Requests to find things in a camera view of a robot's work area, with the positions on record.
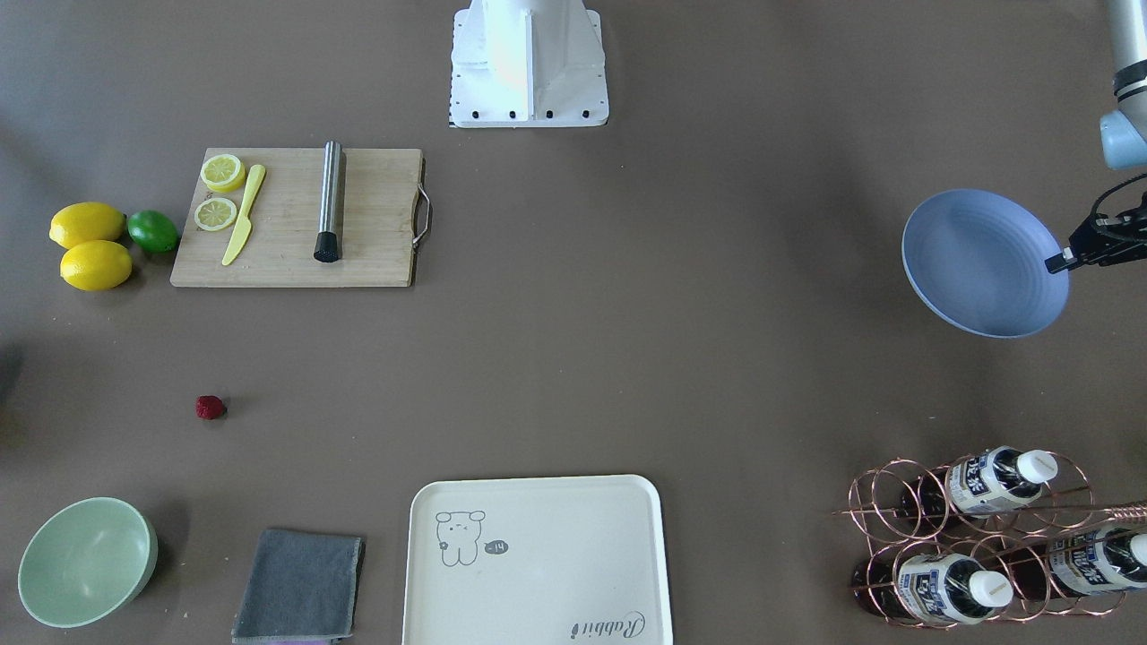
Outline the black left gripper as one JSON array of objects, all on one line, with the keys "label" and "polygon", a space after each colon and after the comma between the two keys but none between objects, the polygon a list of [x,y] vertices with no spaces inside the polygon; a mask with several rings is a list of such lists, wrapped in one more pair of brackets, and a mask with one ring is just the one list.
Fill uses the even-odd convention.
[{"label": "black left gripper", "polygon": [[1144,261],[1146,254],[1146,196],[1140,203],[1114,216],[1100,212],[1106,197],[1097,199],[1077,230],[1072,232],[1072,252],[1053,254],[1045,261],[1050,274],[1069,272],[1083,265],[1102,269],[1119,262]]}]

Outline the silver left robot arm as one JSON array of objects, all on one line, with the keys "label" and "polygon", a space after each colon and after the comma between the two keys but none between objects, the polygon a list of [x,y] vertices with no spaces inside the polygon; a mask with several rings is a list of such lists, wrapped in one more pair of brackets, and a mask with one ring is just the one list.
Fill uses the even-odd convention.
[{"label": "silver left robot arm", "polygon": [[[1146,163],[1146,3],[1107,1],[1113,49],[1111,91],[1114,111],[1099,124],[1103,160],[1111,170],[1134,170]],[[1099,196],[1061,252],[1045,261],[1050,274],[1069,272],[1086,265],[1101,269],[1121,262],[1144,261],[1146,254],[1146,196],[1134,207],[1116,215],[1100,211],[1114,194],[1136,182],[1132,176]]]}]

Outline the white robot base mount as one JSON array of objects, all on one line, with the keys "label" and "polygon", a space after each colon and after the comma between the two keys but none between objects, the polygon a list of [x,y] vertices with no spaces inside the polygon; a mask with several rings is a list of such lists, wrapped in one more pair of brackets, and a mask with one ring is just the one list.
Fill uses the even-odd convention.
[{"label": "white robot base mount", "polygon": [[471,1],[452,25],[450,126],[608,122],[601,16],[582,1]]}]

